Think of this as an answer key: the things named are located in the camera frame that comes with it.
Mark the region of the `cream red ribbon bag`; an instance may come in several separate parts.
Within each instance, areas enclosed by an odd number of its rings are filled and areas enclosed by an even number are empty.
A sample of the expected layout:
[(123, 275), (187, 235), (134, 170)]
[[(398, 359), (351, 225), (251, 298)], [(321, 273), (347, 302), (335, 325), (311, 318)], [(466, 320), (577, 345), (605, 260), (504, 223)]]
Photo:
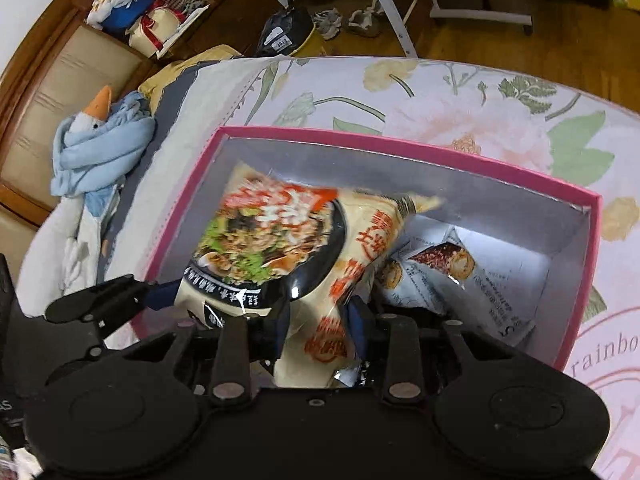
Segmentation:
[(177, 31), (178, 16), (167, 8), (146, 12), (128, 30), (128, 44), (146, 58), (163, 50), (165, 42)]

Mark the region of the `wooden headboard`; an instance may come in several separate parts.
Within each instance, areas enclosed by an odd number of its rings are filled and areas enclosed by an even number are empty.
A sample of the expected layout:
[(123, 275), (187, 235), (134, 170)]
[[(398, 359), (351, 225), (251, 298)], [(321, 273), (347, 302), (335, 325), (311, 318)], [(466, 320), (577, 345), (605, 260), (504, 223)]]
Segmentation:
[(92, 0), (53, 0), (1, 75), (1, 251), (16, 278), (25, 252), (58, 200), (50, 193), (58, 124), (104, 87), (115, 99), (154, 63), (86, 23)]

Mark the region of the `white snack packet long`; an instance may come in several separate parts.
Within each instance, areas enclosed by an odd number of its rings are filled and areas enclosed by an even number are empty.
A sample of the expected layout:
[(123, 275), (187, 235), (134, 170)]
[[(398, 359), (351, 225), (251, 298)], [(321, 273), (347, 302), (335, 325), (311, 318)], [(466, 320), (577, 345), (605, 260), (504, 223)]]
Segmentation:
[(534, 316), (500, 292), (456, 229), (423, 216), (409, 221), (374, 284), (394, 307), (450, 315), (512, 347), (535, 328)]

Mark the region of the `wooden nightstand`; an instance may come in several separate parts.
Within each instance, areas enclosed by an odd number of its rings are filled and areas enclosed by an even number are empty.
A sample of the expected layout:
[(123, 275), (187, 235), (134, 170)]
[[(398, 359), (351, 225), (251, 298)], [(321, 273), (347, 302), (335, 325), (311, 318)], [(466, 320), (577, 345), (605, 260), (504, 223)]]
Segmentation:
[(282, 9), (278, 0), (210, 0), (156, 62), (183, 61), (222, 44), (240, 55), (253, 56), (266, 21)]

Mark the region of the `goose plush toy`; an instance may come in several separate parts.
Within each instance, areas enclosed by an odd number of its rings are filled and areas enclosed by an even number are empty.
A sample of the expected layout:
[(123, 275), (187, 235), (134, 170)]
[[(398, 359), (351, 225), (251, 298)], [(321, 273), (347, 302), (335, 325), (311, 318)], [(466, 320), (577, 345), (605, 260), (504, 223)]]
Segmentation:
[(114, 103), (109, 86), (58, 126), (50, 191), (60, 201), (49, 219), (62, 244), (64, 292), (96, 284), (103, 237), (120, 189), (154, 132), (149, 101), (133, 91)]

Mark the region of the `blue flower basket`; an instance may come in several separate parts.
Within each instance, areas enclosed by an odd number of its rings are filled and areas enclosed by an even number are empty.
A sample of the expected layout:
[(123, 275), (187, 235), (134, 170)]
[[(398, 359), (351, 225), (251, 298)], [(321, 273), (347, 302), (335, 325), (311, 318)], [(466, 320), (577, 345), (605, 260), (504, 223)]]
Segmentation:
[(93, 0), (86, 23), (107, 32), (128, 29), (152, 6), (154, 0)]

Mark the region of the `instant noodle packet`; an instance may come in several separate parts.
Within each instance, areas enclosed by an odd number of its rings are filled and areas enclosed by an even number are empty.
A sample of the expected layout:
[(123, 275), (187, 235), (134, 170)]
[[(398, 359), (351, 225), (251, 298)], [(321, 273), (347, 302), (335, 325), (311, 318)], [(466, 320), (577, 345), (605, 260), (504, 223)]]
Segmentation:
[(216, 327), (224, 315), (267, 315), (284, 292), (291, 318), (274, 382), (331, 387), (336, 372), (356, 361), (341, 306), (406, 222), (441, 203), (301, 185), (240, 162), (184, 269), (176, 305)]

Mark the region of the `floral bed sheet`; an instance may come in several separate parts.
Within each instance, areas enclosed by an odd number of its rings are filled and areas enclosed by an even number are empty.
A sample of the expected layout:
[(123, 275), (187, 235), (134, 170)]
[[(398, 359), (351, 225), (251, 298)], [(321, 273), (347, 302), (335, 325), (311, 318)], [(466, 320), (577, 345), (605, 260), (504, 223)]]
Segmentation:
[(605, 479), (639, 474), (639, 117), (534, 76), (402, 58), (237, 58), (219, 49), (163, 68), (141, 93), (154, 141), (127, 180), (99, 277), (140, 271), (186, 166), (218, 126), (331, 129), (510, 162), (604, 200), (596, 284), (566, 371), (613, 417), (596, 463)]

